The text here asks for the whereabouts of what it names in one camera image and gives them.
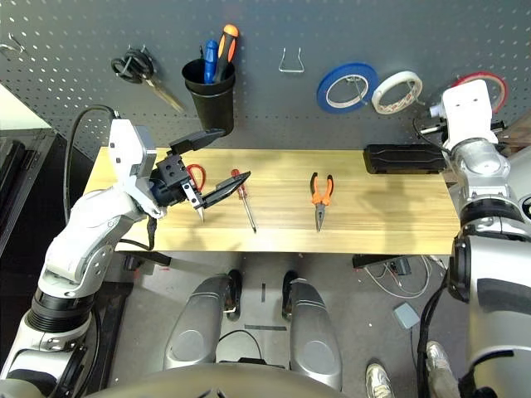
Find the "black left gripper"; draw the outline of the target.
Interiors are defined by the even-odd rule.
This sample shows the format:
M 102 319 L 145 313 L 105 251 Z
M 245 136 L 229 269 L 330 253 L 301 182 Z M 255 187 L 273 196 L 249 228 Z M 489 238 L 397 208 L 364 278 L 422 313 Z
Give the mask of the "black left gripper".
M 150 191 L 159 207 L 189 201 L 195 210 L 207 209 L 228 198 L 244 184 L 251 175 L 250 171 L 229 177 L 217 184 L 214 191 L 202 196 L 180 156 L 205 148 L 225 135 L 225 129 L 207 129 L 190 133 L 169 144 L 169 155 L 156 163 L 149 177 Z

